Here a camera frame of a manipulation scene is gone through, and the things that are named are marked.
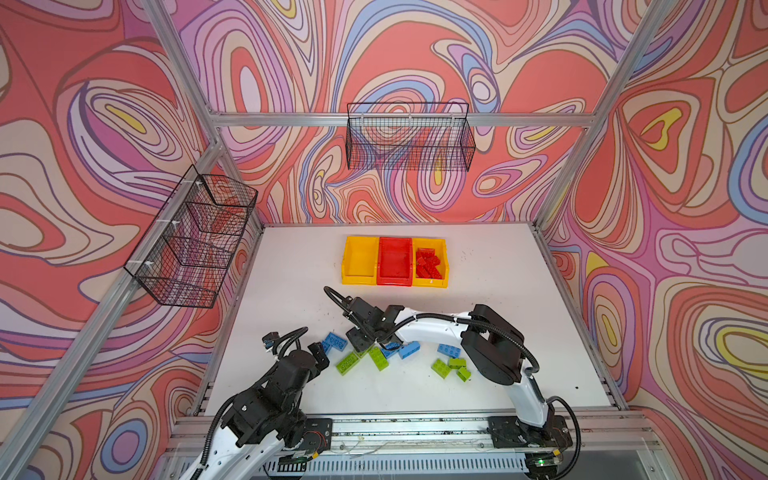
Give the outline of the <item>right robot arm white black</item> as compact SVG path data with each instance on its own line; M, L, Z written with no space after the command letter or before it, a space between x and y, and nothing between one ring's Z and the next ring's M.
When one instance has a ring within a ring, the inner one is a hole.
M358 353L404 355L421 343L464 352L483 378L504 389L515 410L512 417L489 419L495 447L554 451L582 447L573 409L558 396L543 396L535 379L540 364L524 345L524 335L490 306L477 304L468 312L452 314L420 312L403 305L382 310L330 286L324 293L351 322L346 336Z

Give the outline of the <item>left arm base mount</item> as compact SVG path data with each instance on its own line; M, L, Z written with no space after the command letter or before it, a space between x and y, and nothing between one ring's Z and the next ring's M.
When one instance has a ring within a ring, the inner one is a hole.
M329 417L309 418L291 433L284 447L293 456L312 457L332 446L333 420Z

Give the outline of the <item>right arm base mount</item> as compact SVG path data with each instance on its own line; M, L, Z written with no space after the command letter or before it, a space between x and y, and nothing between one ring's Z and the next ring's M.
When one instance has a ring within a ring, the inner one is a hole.
M570 429L561 415L551 416L543 427L527 425L516 416L491 416L487 432L497 449L565 450L573 446Z

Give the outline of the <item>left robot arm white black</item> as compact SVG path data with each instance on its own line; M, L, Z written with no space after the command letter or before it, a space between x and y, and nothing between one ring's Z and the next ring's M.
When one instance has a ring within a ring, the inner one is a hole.
M273 365L214 414L202 451L182 479L250 479L282 451L306 465L331 447L333 421L311 420L300 403L306 385L329 366L319 342L301 346L306 327L263 337Z

